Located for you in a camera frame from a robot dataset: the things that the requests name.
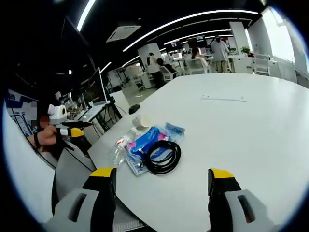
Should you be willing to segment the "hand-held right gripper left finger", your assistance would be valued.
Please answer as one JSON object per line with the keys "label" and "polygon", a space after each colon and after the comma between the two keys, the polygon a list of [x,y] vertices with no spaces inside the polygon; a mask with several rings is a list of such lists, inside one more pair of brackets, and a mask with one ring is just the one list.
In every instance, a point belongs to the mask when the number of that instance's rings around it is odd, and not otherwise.
{"label": "hand-held right gripper left finger", "polygon": [[42,224],[45,232],[112,232],[116,208],[116,167],[94,171],[82,188],[76,188],[56,205]]}

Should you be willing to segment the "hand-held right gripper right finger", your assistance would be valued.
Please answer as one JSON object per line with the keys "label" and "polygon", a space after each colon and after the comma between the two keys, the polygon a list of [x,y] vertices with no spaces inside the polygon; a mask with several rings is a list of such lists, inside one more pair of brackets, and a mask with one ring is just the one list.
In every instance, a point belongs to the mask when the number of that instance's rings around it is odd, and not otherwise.
{"label": "hand-held right gripper right finger", "polygon": [[277,232],[266,206],[228,171],[208,169],[211,232]]}

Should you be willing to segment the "person's left hand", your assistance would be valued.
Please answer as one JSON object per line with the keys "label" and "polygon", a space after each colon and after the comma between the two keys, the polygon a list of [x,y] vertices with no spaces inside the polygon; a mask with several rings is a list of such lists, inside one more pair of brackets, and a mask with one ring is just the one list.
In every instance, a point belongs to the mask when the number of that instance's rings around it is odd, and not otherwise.
{"label": "person's left hand", "polygon": [[38,142],[41,146],[55,145],[57,143],[56,135],[56,127],[54,125],[48,125],[38,133]]}

